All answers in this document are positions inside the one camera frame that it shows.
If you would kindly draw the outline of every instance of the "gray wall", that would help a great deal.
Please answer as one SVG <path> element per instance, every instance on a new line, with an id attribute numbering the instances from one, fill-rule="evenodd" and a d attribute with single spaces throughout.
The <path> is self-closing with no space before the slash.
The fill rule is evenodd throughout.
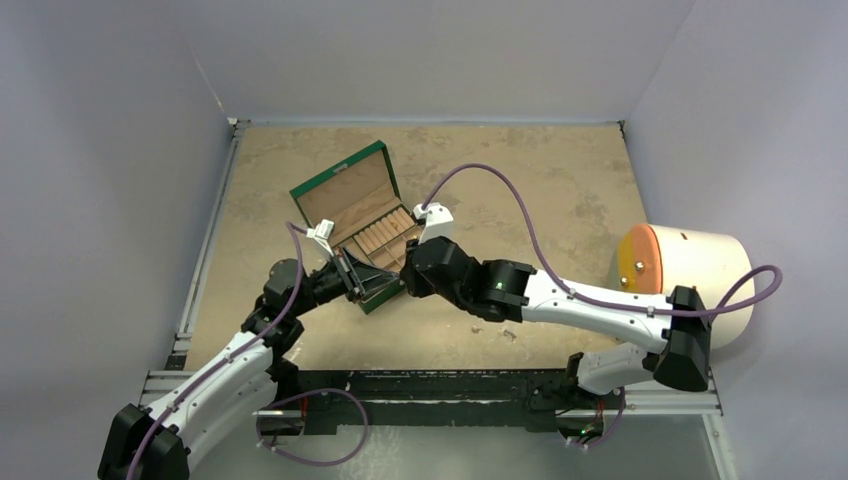
<path id="1" fill-rule="evenodd" d="M 842 1 L 698 0 L 627 131 L 650 221 L 786 273 L 716 356 L 743 478 L 848 469 L 847 26 Z"/>
<path id="2" fill-rule="evenodd" d="M 229 126 L 164 1 L 4 0 L 0 65 L 0 470 L 94 478 L 173 338 Z"/>
<path id="3" fill-rule="evenodd" d="M 174 0 L 229 116 L 609 121 L 694 0 Z"/>

